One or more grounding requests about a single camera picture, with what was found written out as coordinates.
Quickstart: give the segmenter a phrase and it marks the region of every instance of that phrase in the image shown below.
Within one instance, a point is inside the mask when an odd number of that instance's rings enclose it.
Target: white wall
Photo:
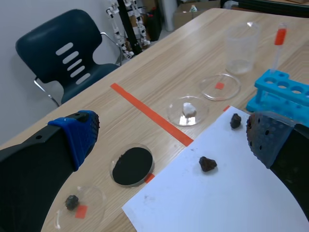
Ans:
[[[86,11],[99,30],[112,36],[105,14],[108,0],[2,0],[0,3],[0,144],[8,141],[56,108],[33,83],[34,73],[20,59],[15,42],[40,24],[71,9]],[[119,50],[106,39],[94,53],[98,64],[114,63]],[[46,86],[60,102],[63,89]]]

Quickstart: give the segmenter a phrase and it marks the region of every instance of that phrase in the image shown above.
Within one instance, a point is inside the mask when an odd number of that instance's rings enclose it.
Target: white paper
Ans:
[[[234,113],[238,130],[229,124]],[[309,231],[295,198],[251,152],[247,118],[230,107],[123,206],[138,232]],[[201,156],[218,167],[202,172]]]

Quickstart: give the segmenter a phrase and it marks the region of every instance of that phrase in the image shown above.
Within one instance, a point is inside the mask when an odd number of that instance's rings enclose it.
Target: black disc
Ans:
[[[153,157],[142,147],[133,147],[121,155],[112,170],[114,181],[120,185],[134,185],[151,171]]]

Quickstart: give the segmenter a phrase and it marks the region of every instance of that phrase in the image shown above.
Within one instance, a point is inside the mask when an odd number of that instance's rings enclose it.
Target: blue test tube rack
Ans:
[[[256,80],[257,94],[248,102],[247,110],[272,111],[309,127],[309,85],[290,80],[289,76],[267,70]]]

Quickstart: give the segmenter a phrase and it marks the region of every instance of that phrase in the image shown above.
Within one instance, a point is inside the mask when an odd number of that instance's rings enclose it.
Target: orange tape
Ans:
[[[183,133],[181,130],[177,129],[175,126],[170,124],[166,119],[157,114],[155,111],[150,109],[147,105],[142,103],[140,100],[136,99],[133,95],[126,92],[121,86],[114,83],[111,85],[111,88],[123,96],[128,102],[134,105],[137,109],[142,111],[146,116],[148,116],[153,122],[162,127],[166,132],[168,132],[171,136],[177,139],[185,146],[189,146],[193,139]]]
[[[75,213],[75,218],[84,219],[86,217],[87,210],[88,210],[87,205],[78,206]]]
[[[226,108],[224,108],[224,112],[228,110],[228,108],[230,108],[230,106],[228,105]]]
[[[222,90],[224,88],[224,83],[218,82],[215,88]]]
[[[155,175],[152,174],[152,173],[150,173],[150,174],[146,177],[145,182],[148,184],[154,177],[155,177]]]
[[[275,39],[275,45],[283,45],[285,35],[286,35],[286,29],[285,28],[278,29],[277,36],[276,36],[276,39]]]

